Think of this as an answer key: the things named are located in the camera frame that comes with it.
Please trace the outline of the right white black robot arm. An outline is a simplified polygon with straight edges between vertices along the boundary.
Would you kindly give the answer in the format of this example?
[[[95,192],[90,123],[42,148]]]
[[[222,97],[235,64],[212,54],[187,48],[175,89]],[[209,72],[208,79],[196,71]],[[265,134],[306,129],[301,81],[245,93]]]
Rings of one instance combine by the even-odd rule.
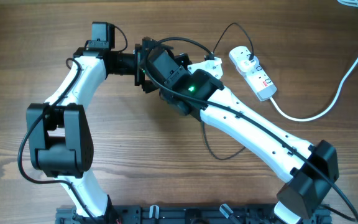
[[[162,98],[179,112],[191,114],[241,143],[283,181],[275,215],[285,223],[310,219],[339,177],[336,149],[313,145],[280,129],[248,106],[220,80],[222,60],[206,57],[191,63],[157,48],[142,59],[142,69],[160,87]]]

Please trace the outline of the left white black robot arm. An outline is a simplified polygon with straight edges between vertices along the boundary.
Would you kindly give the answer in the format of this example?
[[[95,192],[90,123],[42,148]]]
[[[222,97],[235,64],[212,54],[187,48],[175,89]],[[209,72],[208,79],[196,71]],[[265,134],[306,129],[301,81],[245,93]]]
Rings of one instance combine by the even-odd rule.
[[[66,60],[70,69],[63,83],[43,103],[26,111],[27,132],[19,146],[19,172],[35,184],[60,184],[75,204],[74,220],[80,223],[117,223],[119,214],[110,196],[91,170],[94,144],[86,118],[96,90],[108,75],[133,75],[142,84],[140,60],[157,45],[143,39],[133,54],[115,50],[120,28],[93,22],[91,38]]]

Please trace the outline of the white charger plug adapter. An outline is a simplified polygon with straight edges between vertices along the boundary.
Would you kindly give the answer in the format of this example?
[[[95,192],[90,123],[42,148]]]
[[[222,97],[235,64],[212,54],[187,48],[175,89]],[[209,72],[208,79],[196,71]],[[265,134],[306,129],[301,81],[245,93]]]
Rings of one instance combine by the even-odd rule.
[[[241,75],[246,76],[254,73],[257,65],[258,63],[255,59],[240,58],[237,60],[236,68]]]

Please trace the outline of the white power strip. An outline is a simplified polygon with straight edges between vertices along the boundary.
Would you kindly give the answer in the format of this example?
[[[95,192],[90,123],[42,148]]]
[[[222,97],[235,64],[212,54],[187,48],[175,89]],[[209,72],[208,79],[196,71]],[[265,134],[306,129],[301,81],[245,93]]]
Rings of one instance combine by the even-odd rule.
[[[253,56],[253,58],[250,59],[251,51],[247,47],[235,47],[229,52],[229,58],[234,64],[235,68],[237,65],[237,60],[240,58],[248,58],[249,60],[255,59],[258,63],[255,72],[246,76],[242,76],[260,101],[269,100],[271,97],[273,97],[277,91],[277,87],[273,84],[273,81],[263,70],[258,58]]]

